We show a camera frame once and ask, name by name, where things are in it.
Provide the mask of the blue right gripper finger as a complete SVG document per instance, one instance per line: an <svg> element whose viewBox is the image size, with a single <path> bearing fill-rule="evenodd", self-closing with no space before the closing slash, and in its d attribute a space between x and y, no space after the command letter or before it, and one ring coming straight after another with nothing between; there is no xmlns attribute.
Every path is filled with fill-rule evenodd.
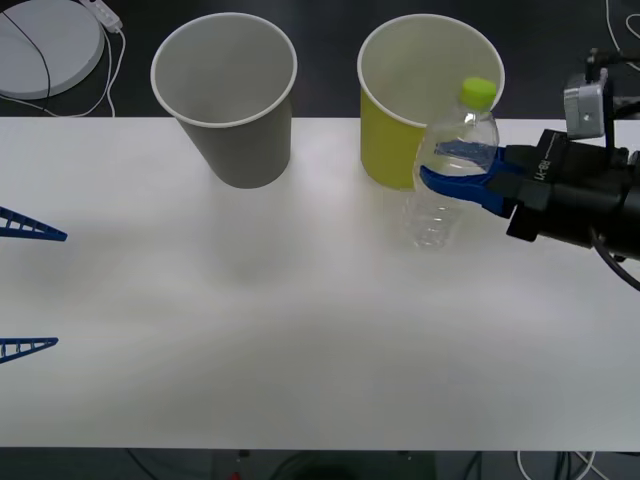
<svg viewBox="0 0 640 480"><path fill-rule="evenodd" d="M488 172L504 153L502 147L478 142L447 141L436 145L434 153L454 159L451 166Z"/></svg>
<svg viewBox="0 0 640 480"><path fill-rule="evenodd" d="M510 177L519 178L520 169L498 163L487 173L449 176L420 166L419 177L425 186L438 194L478 204L498 217L509 218L515 208L515 201L507 196L506 187L500 186L500 183Z"/></svg>

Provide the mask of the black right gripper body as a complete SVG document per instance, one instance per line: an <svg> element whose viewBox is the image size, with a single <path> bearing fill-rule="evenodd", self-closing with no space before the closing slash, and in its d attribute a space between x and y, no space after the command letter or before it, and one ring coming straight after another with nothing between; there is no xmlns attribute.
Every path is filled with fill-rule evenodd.
<svg viewBox="0 0 640 480"><path fill-rule="evenodd" d="M561 178L569 140L564 132L546 129L538 144L522 153L508 148L506 158L523 169L511 198L516 209L507 234L534 241L540 236L558 241L574 241L575 188Z"/></svg>

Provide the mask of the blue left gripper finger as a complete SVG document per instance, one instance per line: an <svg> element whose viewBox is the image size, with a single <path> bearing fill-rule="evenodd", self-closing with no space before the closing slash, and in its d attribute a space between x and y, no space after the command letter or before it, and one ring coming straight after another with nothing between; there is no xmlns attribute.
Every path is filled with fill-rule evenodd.
<svg viewBox="0 0 640 480"><path fill-rule="evenodd" d="M46 350L56 346L58 342L57 337L1 338L0 363L4 364Z"/></svg>
<svg viewBox="0 0 640 480"><path fill-rule="evenodd" d="M56 242L64 242L68 237L61 230L5 207L0 208L0 217L2 237Z"/></svg>

